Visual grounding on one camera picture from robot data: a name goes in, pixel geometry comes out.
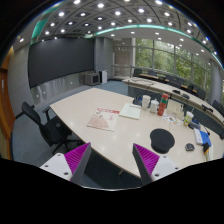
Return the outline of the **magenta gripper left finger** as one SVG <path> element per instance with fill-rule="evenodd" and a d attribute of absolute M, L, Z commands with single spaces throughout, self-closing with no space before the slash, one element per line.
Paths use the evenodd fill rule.
<path fill-rule="evenodd" d="M 86 143 L 66 154 L 56 153 L 41 166 L 41 169 L 72 183 L 79 184 L 90 155 L 91 144 Z"/>

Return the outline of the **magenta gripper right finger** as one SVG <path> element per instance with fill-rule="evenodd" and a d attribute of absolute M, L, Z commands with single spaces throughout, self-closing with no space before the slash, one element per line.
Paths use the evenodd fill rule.
<path fill-rule="evenodd" d="M 138 144 L 133 144 L 132 154 L 143 185 L 148 185 L 179 170 L 168 156 L 159 156 Z"/>

